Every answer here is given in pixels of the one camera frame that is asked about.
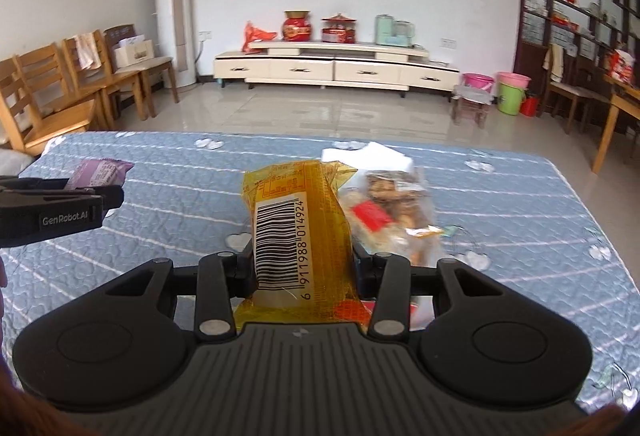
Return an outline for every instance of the pink bucket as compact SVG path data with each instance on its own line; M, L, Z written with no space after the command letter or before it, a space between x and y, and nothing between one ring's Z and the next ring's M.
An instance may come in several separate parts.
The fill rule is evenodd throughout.
M488 93L491 93L491 88L494 85L494 78L488 75L482 75L480 73L463 73L464 86L471 86L472 88L479 88Z
M513 86L515 88L522 88L524 90L529 86L531 77L520 75L519 73L511 73L508 71L498 72L498 82Z

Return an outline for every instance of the bed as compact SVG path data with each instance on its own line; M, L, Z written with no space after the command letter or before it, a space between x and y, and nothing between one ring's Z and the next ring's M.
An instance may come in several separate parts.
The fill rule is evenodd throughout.
M224 146L212 150L211 142ZM154 257L178 266L242 241L249 218L242 173L271 163L319 158L335 139L217 133L82 133L56 139L23 176L66 177L83 158L134 162L125 203L87 233L3 249L2 354L30 321ZM640 295L622 261L558 169L520 153L388 143L424 168L449 254L486 254L489 276L582 328L593 366L578 397L593 410L640 380Z

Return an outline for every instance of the wall socket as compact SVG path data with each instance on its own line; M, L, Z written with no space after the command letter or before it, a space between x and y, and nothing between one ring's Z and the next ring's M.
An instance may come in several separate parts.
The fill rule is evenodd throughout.
M455 50L458 47L458 41L453 39L440 39L440 46L443 48L449 48Z

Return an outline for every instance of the white standing air conditioner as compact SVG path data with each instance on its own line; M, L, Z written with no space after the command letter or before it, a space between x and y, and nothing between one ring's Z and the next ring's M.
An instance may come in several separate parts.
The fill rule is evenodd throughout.
M191 0L156 0L160 54L174 58L179 87L196 82Z

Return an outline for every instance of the yellow plastic wrapper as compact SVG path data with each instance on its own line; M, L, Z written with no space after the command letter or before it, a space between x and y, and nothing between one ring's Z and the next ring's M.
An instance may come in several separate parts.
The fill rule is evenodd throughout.
M352 283L351 233L337 190L356 172L341 162L305 160L246 173L258 288L236 323L319 323L368 314Z

